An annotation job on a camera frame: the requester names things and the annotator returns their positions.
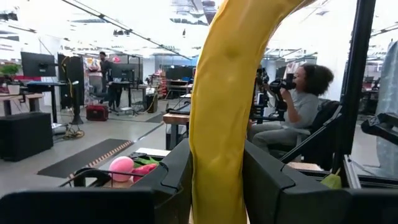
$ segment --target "ceiling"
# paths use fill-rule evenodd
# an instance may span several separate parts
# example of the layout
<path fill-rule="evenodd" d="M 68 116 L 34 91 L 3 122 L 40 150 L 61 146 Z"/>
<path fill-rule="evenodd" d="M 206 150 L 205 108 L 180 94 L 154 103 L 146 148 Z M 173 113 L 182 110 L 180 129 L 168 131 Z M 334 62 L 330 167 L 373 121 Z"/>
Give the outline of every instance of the ceiling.
<path fill-rule="evenodd" d="M 188 57 L 200 53 L 207 33 L 208 24 L 222 3 L 222 0 L 78 0 L 114 19 L 123 27 L 153 40 Z M 355 1 L 317 0 L 314 4 L 286 18 L 269 41 L 265 57 L 297 58 L 313 54 L 320 44 L 318 38 L 326 24 L 345 20 L 352 28 Z M 94 45 L 127 54 L 168 54 L 146 39 L 134 34 L 115 34 L 121 29 L 102 19 L 83 12 L 61 0 L 0 0 L 4 11 L 17 11 L 19 21 L 8 21 L 13 26 L 37 30 L 40 35 L 51 35 L 68 39 L 65 45 Z M 42 6 L 57 10 L 42 11 Z M 392 8 L 398 1 L 377 0 L 373 29 L 377 34 L 387 27 L 398 26 L 398 16 Z M 5 32 L 24 31 L 1 26 Z M 398 31 L 379 34 L 370 41 L 369 56 L 385 55 L 386 46 Z"/>

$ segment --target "woman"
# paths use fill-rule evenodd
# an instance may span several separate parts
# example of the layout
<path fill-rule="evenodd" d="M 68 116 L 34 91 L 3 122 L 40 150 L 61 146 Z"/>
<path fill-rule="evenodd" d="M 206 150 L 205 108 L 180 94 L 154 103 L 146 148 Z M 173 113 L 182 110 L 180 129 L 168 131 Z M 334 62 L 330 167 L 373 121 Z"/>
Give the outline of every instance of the woman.
<path fill-rule="evenodd" d="M 280 91 L 287 104 L 285 121 L 249 126 L 248 140 L 265 151 L 270 144 L 295 146 L 297 133 L 282 126 L 309 128 L 318 113 L 318 97 L 327 91 L 333 78 L 325 66 L 310 63 L 300 66 L 294 74 L 296 88 Z M 265 88 L 271 92 L 268 84 Z"/>

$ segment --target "gray shirt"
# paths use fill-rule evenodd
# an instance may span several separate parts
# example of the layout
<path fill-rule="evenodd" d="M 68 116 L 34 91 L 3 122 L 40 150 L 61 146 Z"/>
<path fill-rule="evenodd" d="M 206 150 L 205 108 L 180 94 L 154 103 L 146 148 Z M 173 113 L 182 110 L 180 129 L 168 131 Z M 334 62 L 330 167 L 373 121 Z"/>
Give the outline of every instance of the gray shirt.
<path fill-rule="evenodd" d="M 281 122 L 281 125 L 293 128 L 310 127 L 318 113 L 318 97 L 310 93 L 298 93 L 296 90 L 290 90 L 290 94 L 292 95 L 294 108 L 300 115 L 301 120 L 291 123 L 289 121 L 289 114 L 286 112 L 284 116 L 285 121 Z"/>

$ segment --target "black floor mat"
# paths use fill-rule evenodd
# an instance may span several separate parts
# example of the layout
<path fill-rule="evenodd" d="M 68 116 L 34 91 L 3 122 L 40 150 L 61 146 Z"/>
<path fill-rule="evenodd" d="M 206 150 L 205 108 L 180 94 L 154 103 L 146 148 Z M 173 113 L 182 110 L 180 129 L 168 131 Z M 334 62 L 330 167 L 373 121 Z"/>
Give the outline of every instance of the black floor mat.
<path fill-rule="evenodd" d="M 156 115 L 153 118 L 148 119 L 146 122 L 149 122 L 149 123 L 161 123 L 161 122 L 163 122 L 163 115 L 164 115 L 164 113 Z"/>
<path fill-rule="evenodd" d="M 95 146 L 70 156 L 56 164 L 38 171 L 38 175 L 49 177 L 73 177 L 73 173 L 82 167 L 94 167 L 101 161 L 122 152 L 132 146 L 132 141 L 120 139 L 107 139 Z"/>

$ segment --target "computer monitor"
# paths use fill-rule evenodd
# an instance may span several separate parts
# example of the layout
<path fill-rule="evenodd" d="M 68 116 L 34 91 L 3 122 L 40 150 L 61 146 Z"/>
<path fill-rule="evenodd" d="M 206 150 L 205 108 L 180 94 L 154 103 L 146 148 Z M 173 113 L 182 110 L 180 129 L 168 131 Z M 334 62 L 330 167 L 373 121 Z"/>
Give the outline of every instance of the computer monitor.
<path fill-rule="evenodd" d="M 111 73 L 114 78 L 125 78 L 130 81 L 134 81 L 134 64 L 128 63 L 112 63 Z"/>
<path fill-rule="evenodd" d="M 22 71 L 26 77 L 56 77 L 53 55 L 21 52 Z"/>
<path fill-rule="evenodd" d="M 168 80 L 182 80 L 184 77 L 192 78 L 193 70 L 196 69 L 193 66 L 181 66 L 174 65 L 166 71 L 166 79 Z"/>

